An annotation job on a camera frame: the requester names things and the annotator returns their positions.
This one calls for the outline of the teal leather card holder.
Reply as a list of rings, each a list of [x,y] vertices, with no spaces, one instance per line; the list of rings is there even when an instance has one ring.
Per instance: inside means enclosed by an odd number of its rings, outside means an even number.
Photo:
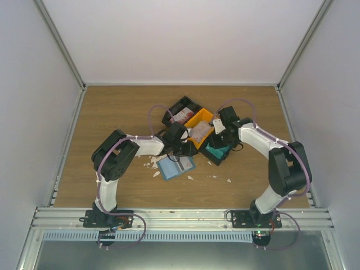
[[[179,162],[179,159],[178,159],[178,161],[175,161],[172,157],[171,158],[166,157],[166,158],[161,159],[156,162],[156,165],[157,165],[158,169],[160,170],[160,174],[165,181],[168,181],[170,179],[178,177],[178,176],[192,170],[191,169],[191,170],[182,172],[178,166],[178,162]]]

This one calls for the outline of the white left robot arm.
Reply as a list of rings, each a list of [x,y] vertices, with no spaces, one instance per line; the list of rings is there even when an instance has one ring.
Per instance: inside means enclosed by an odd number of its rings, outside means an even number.
[[[118,182],[136,156],[173,154],[181,158],[197,153],[195,144],[190,140],[190,132],[179,122],[150,136],[133,136],[120,129],[113,131],[91,157],[97,175],[93,211],[98,212],[98,223],[103,227],[110,227],[115,223]]]

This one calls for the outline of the black storage bin with holders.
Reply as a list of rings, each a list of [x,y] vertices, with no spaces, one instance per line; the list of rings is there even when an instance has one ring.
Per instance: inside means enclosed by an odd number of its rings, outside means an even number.
[[[200,146],[199,152],[216,166],[219,166],[227,158],[230,150],[231,146],[229,144],[226,144],[215,132],[211,132]]]

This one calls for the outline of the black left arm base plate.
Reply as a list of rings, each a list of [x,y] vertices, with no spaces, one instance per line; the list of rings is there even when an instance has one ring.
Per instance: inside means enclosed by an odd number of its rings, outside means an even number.
[[[127,229],[132,227],[132,210],[113,210],[112,213],[124,213],[123,215],[110,215],[100,211],[97,208],[87,210],[79,221],[83,223],[84,228],[99,228],[100,244],[106,248],[115,243],[115,231],[118,229]]]

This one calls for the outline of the pink white card stack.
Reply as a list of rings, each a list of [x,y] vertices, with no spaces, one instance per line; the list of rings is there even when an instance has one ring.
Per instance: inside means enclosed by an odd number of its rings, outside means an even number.
[[[197,143],[206,138],[209,132],[212,131],[212,127],[206,121],[200,121],[195,127],[190,130],[190,137]]]

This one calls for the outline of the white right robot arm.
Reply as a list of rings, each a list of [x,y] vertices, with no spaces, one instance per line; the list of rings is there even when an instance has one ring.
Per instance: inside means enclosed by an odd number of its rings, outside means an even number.
[[[250,204],[249,221],[261,228],[269,221],[269,213],[286,199],[309,191],[312,175],[304,146],[279,139],[259,127],[253,119],[240,119],[232,106],[218,111],[211,121],[215,137],[227,145],[247,144],[268,160],[269,186]]]

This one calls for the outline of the red white card stack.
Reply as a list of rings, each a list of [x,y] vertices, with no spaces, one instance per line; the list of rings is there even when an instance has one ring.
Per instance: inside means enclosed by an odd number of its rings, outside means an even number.
[[[181,124],[184,124],[186,121],[191,119],[194,116],[194,112],[190,110],[188,107],[183,108],[178,113],[174,114],[173,117],[170,118],[170,122],[179,122]]]

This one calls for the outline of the yellow storage bin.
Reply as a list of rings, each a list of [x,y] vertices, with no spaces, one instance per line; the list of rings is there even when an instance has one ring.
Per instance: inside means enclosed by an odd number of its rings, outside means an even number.
[[[212,118],[213,114],[210,111],[201,109],[184,125],[187,130],[182,138],[188,136],[188,140],[192,141],[196,149],[199,150],[201,145],[214,131],[214,128],[210,125]]]

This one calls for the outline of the pink white VIP card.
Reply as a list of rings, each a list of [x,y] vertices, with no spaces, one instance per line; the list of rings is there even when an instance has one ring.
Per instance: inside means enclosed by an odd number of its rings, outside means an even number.
[[[192,157],[180,157],[178,166],[182,172],[191,170],[194,168],[194,159]]]

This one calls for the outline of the teal card holder stack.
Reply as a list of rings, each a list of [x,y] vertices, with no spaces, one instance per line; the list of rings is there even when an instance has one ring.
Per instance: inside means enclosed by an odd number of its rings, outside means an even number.
[[[205,146],[207,157],[214,163],[221,163],[228,155],[230,148],[228,146],[221,148],[213,148],[210,144]]]

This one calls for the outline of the aluminium mounting rail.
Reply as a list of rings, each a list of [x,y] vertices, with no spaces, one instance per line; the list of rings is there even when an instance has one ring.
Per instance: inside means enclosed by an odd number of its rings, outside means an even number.
[[[81,230],[80,218],[87,208],[38,208],[31,228],[49,230]],[[230,231],[232,224],[225,217],[226,209],[166,209],[134,208],[147,224],[149,231]],[[296,229],[295,222],[303,231],[334,230],[329,211],[321,208],[280,209],[283,231]]]

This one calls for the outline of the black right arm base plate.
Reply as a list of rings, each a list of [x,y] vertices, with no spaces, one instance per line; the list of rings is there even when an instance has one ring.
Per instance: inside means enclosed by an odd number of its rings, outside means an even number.
[[[267,247],[275,229],[282,228],[279,214],[260,214],[256,210],[228,210],[226,220],[232,228],[252,229],[251,238],[255,246]]]

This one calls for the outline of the black storage bin with cards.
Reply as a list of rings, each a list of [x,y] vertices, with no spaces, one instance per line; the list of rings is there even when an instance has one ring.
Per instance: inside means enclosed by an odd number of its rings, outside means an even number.
[[[185,124],[202,108],[201,105],[194,102],[189,97],[183,96],[169,108],[171,114],[168,111],[165,112],[161,122],[166,127],[170,127],[173,122]]]

